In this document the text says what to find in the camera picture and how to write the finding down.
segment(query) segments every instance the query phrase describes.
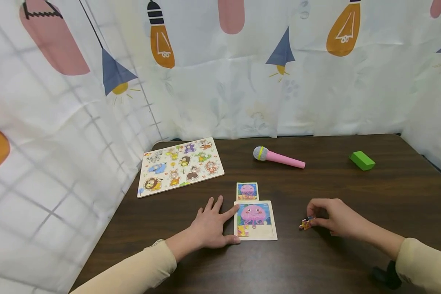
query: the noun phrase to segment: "hand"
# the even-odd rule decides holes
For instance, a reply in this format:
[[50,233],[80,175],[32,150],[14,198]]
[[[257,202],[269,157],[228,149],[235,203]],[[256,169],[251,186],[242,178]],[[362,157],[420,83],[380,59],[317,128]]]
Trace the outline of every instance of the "hand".
[[343,237],[351,237],[363,241],[366,231],[373,225],[340,199],[312,199],[307,205],[307,216],[316,217],[316,214],[321,209],[327,211],[329,219],[313,219],[311,221],[312,226],[325,227]]
[[238,204],[230,208],[229,211],[219,214],[221,205],[224,201],[223,196],[219,196],[216,204],[214,198],[209,198],[204,210],[199,208],[196,219],[192,222],[189,230],[196,238],[199,238],[201,248],[222,248],[225,245],[239,244],[238,236],[223,236],[224,223],[238,211]]

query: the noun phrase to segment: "curtain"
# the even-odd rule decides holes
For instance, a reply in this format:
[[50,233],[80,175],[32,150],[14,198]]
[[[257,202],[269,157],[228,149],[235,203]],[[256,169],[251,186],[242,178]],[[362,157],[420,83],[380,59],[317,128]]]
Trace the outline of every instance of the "curtain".
[[0,293],[66,293],[156,142],[377,133],[441,168],[441,0],[0,1]]

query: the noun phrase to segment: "tabletop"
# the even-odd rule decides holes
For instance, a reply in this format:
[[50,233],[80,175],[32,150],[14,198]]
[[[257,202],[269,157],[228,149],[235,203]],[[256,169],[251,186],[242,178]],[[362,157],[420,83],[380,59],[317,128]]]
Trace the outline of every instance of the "tabletop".
[[[153,150],[178,145],[163,142]],[[134,180],[74,288],[160,238],[187,228],[211,196],[223,195],[221,211],[236,199],[236,182],[258,182],[270,200],[277,241],[243,241],[203,249],[182,260],[173,275],[148,293],[420,293],[397,291],[370,278],[388,257],[368,244],[331,237],[327,230],[300,231],[311,198],[340,198],[368,220],[441,250],[441,174],[393,134],[336,137],[215,140],[225,175],[138,199]],[[305,161],[304,170],[257,161],[256,146]],[[363,151],[376,165],[360,170],[348,157]],[[224,234],[233,233],[233,220]]]

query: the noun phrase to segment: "green block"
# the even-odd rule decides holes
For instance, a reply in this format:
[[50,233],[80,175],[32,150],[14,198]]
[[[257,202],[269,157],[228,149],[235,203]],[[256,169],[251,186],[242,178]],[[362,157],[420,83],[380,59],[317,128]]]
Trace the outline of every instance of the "green block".
[[362,170],[370,170],[376,164],[362,151],[353,152],[353,154],[351,154],[350,156],[350,159]]

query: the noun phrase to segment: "microphone head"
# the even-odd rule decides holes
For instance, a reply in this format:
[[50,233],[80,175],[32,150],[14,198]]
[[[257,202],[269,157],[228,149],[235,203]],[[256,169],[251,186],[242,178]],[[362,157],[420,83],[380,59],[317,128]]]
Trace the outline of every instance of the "microphone head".
[[263,146],[258,146],[253,150],[253,157],[256,160],[265,161],[266,160],[266,154],[268,153],[268,149]]

